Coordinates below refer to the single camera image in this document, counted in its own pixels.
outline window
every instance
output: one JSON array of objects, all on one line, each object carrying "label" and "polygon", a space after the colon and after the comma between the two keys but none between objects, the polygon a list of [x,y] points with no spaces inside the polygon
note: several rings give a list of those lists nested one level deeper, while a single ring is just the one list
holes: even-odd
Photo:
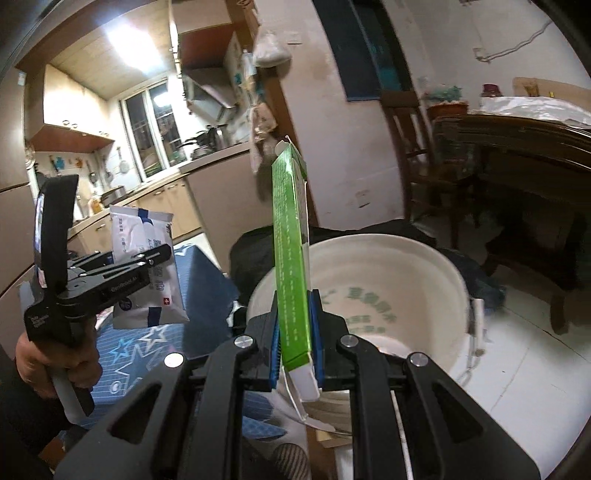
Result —
[{"label": "window", "polygon": [[376,100],[380,90],[413,89],[402,48],[379,0],[313,0],[347,100]]},{"label": "window", "polygon": [[142,180],[187,160],[166,82],[136,93],[121,106]]}]

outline blue and white packet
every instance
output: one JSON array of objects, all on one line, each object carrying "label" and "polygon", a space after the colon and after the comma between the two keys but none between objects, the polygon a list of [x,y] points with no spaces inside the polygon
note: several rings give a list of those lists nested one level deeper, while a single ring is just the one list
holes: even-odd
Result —
[{"label": "blue and white packet", "polygon": [[[112,206],[113,260],[127,260],[164,243],[172,250],[172,213],[141,208]],[[150,284],[120,300],[113,310],[115,329],[135,329],[184,323],[189,318],[183,307],[174,255],[150,269]]]}]

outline range hood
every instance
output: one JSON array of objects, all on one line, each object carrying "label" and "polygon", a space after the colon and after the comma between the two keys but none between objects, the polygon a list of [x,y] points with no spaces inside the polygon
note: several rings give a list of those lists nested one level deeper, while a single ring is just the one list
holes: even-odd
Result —
[{"label": "range hood", "polygon": [[183,70],[183,86],[189,109],[214,125],[227,122],[238,110],[223,68]]}]

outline tiled floor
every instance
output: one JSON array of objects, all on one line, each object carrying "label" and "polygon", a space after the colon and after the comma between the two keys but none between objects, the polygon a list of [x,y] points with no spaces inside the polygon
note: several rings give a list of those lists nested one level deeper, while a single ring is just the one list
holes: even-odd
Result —
[{"label": "tiled floor", "polygon": [[[449,245],[445,218],[421,227],[440,246]],[[485,243],[500,232],[493,222],[475,229],[466,219],[460,249],[482,263]],[[536,461],[545,478],[577,439],[591,414],[591,293],[567,300],[571,324],[565,335],[550,326],[550,294],[543,279],[499,267],[494,275],[507,289],[505,307],[487,319],[486,354],[466,391]],[[452,376],[465,370],[467,347]]]}]

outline green box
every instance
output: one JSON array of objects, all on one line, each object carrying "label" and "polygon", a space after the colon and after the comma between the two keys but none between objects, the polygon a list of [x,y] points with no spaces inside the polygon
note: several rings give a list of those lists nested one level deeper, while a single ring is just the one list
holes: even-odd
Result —
[{"label": "green box", "polygon": [[310,242],[306,165],[293,144],[287,144],[273,163],[272,179],[281,357],[302,400],[309,401],[319,392],[314,376],[308,309]]}]

